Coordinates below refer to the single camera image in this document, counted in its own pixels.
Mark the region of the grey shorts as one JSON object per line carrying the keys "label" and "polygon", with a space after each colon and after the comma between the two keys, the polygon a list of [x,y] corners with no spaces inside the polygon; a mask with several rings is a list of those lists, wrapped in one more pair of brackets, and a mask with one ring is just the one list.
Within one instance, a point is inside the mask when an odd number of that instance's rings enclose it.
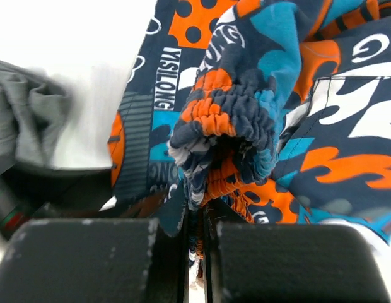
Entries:
{"label": "grey shorts", "polygon": [[56,81],[0,61],[0,175],[16,164],[51,169],[70,108]]}

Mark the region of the colourful patterned shorts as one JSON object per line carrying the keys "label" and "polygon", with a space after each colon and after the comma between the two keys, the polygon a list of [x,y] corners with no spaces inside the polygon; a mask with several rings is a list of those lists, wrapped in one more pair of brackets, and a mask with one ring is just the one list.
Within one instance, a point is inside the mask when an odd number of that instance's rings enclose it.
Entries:
{"label": "colourful patterned shorts", "polygon": [[391,260],[391,1],[158,1],[108,141],[117,204],[356,229]]}

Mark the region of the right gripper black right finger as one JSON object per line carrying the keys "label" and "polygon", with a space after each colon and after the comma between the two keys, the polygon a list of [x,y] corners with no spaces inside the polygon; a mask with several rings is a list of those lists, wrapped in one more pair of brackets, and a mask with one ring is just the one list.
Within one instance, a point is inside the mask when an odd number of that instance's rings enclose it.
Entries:
{"label": "right gripper black right finger", "polygon": [[390,302],[369,244],[345,225],[254,225],[223,202],[204,215],[208,302]]}

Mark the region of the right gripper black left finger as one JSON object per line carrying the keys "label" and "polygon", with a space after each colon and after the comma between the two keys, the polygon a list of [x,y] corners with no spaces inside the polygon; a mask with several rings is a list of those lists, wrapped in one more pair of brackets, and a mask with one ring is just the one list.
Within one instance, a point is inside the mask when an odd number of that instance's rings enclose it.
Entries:
{"label": "right gripper black left finger", "polygon": [[0,302],[187,302],[186,214],[178,187],[149,219],[46,218],[0,233]]}

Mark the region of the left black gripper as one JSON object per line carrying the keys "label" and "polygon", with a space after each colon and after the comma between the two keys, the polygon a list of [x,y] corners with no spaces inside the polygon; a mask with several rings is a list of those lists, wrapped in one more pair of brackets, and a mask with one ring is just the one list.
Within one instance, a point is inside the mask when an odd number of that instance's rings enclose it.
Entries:
{"label": "left black gripper", "polygon": [[112,197],[111,171],[9,169],[0,175],[0,233],[33,218],[97,215]]}

